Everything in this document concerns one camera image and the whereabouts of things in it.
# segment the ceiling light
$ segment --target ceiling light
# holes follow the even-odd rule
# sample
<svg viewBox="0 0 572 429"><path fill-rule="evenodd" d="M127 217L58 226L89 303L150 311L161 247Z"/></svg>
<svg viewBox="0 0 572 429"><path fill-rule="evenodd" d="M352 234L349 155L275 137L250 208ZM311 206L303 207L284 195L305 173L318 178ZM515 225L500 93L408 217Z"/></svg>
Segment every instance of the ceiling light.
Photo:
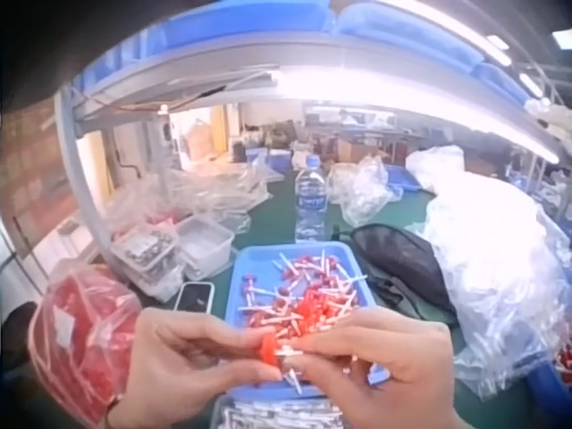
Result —
<svg viewBox="0 0 572 429"><path fill-rule="evenodd" d="M543 91L541 90L541 88L536 84L536 82L534 82L530 76L528 76L526 73L520 73L518 75L518 77L520 78L520 81L522 83L524 83L524 85L530 90L530 92L533 93L533 95L535 97L542 97L544 95Z"/></svg>
<svg viewBox="0 0 572 429"><path fill-rule="evenodd" d="M512 60L508 55L502 52L498 47L493 45L486 37L480 35L473 29L457 21L452 16L443 13L437 9L432 8L427 4L423 4L416 0L377 0L380 3L385 3L399 9L406 10L415 15L419 15L426 20L433 21L445 29L461 36L462 38L468 40L473 45L480 47L488 55L498 61L504 66L512 64Z"/></svg>
<svg viewBox="0 0 572 429"><path fill-rule="evenodd" d="M572 29L554 31L552 36L560 46L560 49L572 49Z"/></svg>
<svg viewBox="0 0 572 429"><path fill-rule="evenodd" d="M366 71L306 68L284 73L278 81L280 96L303 100L328 100L355 105L378 105L441 118L471 130L492 132L537 154L549 163L559 159L540 141L476 106L442 91L398 77Z"/></svg>
<svg viewBox="0 0 572 429"><path fill-rule="evenodd" d="M488 38L489 42L491 42L493 45L498 47L501 51L507 51L510 48L510 46L507 44L507 42L502 40L496 34L491 34L491 36L487 36L486 38Z"/></svg>

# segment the hand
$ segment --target hand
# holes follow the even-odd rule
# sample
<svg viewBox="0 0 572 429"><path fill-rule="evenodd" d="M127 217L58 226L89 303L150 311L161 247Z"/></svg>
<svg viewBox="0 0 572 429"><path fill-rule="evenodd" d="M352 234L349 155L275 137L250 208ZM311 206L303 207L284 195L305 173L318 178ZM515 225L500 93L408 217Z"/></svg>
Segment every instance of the hand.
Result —
<svg viewBox="0 0 572 429"><path fill-rule="evenodd" d="M453 408L453 348L444 324L380 307L362 309L291 346L306 354L285 364L328 396L355 429L468 427ZM340 357L357 357L349 374L334 363ZM373 363L391 372L379 387L367 379Z"/></svg>
<svg viewBox="0 0 572 429"><path fill-rule="evenodd" d="M281 380L280 370L256 359L267 332L240 331L211 315L143 310L127 389L109 413L109 425L165 428L196 415L230 388ZM229 362L217 365L218 358Z"/></svg>

